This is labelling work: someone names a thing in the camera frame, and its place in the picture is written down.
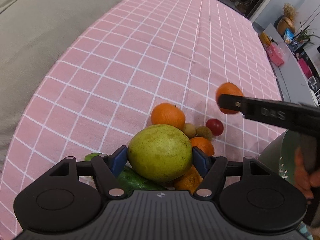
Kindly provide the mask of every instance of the beige sofa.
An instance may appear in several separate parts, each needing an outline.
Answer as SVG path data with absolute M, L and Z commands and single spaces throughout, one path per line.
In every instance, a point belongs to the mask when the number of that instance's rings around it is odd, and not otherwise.
M 0 175 L 12 135 L 43 77 L 122 0 L 0 0 Z

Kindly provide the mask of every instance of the checkered tablecloth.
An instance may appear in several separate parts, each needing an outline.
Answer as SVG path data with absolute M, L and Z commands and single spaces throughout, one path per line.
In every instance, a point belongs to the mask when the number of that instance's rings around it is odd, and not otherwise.
M 32 97 L 14 134 L 0 184 L 0 235 L 21 231 L 17 193 L 66 156 L 111 154 L 171 102 L 187 122 L 218 118 L 216 154 L 257 156 L 281 129 L 222 114 L 216 88 L 230 81 L 249 97 L 280 99 L 250 21 L 217 0 L 124 0 L 61 56 Z M 82 182 L 92 183 L 87 178 Z

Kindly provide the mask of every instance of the orange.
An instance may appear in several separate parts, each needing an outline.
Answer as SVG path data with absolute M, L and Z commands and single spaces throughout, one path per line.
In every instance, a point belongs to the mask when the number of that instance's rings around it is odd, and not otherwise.
M 176 190 L 189 190 L 191 194 L 197 189 L 202 178 L 196 168 L 192 165 L 186 174 L 174 180 L 173 185 Z
M 198 147 L 208 156 L 214 155 L 214 147 L 211 142 L 203 137 L 194 137 L 190 140 L 192 147 Z
M 241 90 L 233 83 L 223 83 L 220 87 L 217 88 L 216 90 L 216 102 L 218 103 L 219 96 L 221 94 L 226 94 L 226 95 L 233 95 L 233 96 L 241 96 L 243 97 L 244 95 L 242 94 Z M 228 110 L 228 109 L 223 109 L 220 108 L 220 111 L 223 112 L 224 114 L 236 114 L 238 111 L 234 110 Z
M 186 122 L 186 116 L 176 106 L 162 103 L 152 110 L 151 122 L 152 124 L 169 124 L 182 130 Z

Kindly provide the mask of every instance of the finger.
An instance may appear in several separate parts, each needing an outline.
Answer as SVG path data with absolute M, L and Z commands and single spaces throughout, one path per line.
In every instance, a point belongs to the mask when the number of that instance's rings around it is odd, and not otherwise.
M 310 189 L 305 190 L 297 184 L 295 185 L 295 187 L 302 192 L 302 194 L 305 196 L 306 199 L 313 199 L 314 198 L 314 195 Z
M 294 152 L 294 163 L 296 166 L 304 166 L 303 165 L 303 154 L 301 152 L 300 147 L 298 147 Z
M 302 187 L 304 190 L 309 190 L 311 188 L 309 182 L 309 174 L 304 169 L 304 167 L 296 167 L 294 170 L 294 180 L 297 185 Z
M 310 185 L 312 187 L 320 187 L 320 170 L 309 176 Z

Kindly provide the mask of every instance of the cherry tomato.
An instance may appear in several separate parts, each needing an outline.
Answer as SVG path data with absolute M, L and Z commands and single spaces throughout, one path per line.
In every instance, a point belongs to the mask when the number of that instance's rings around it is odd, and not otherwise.
M 223 133 L 223 123 L 218 119 L 209 119 L 206 124 L 214 136 L 219 136 Z

